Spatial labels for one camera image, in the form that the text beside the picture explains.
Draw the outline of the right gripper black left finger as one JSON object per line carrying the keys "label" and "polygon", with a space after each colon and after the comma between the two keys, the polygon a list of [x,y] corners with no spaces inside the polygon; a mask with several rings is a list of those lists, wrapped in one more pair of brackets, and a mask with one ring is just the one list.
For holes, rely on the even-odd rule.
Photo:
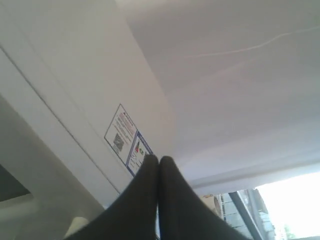
{"label": "right gripper black left finger", "polygon": [[144,157],[135,177],[103,213],[68,240],[155,240],[159,160]]}

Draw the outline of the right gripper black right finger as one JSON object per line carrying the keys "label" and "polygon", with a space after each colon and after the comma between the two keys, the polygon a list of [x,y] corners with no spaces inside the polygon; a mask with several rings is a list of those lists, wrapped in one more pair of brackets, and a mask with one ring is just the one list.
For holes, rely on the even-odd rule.
{"label": "right gripper black right finger", "polygon": [[158,213],[162,240],[246,240],[195,194],[174,159],[159,163]]}

